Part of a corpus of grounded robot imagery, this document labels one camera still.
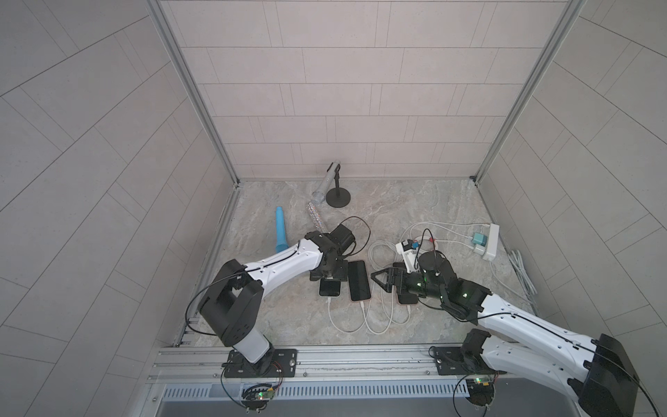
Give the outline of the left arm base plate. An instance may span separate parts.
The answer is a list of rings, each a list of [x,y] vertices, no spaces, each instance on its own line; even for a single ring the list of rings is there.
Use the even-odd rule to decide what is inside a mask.
[[[297,356],[297,349],[271,347],[257,363],[251,363],[240,352],[232,350],[225,363],[223,376],[227,379],[292,378],[295,376]]]

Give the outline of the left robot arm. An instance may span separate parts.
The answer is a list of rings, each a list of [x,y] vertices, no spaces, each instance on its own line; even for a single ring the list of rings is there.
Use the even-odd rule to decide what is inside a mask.
[[[263,298],[305,273],[311,281],[347,281],[349,247],[356,246],[350,229],[307,233],[294,246],[259,262],[226,262],[198,303],[197,311],[226,347],[259,373],[271,365],[274,347],[255,328]]]

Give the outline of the black phone pink case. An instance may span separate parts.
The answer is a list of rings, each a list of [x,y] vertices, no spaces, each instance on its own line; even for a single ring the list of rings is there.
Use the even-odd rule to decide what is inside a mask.
[[[364,261],[349,262],[347,279],[352,302],[364,302],[372,298],[368,271]]]
[[[418,295],[410,293],[401,293],[397,295],[398,302],[401,305],[415,305],[419,303]]]

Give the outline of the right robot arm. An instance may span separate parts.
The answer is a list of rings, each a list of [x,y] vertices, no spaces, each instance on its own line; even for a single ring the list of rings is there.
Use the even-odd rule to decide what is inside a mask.
[[[460,351],[446,358],[465,373],[517,375],[576,401],[589,416],[634,414],[639,377],[617,339],[581,335],[529,314],[458,277],[447,261],[413,273],[391,267],[371,278],[411,303],[434,298],[454,319],[474,325]]]

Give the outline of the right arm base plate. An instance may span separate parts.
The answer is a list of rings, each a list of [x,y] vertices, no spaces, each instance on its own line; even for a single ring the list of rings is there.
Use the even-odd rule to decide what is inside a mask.
[[[429,356],[434,360],[438,375],[483,375],[488,369],[467,360],[459,347],[431,346]]]

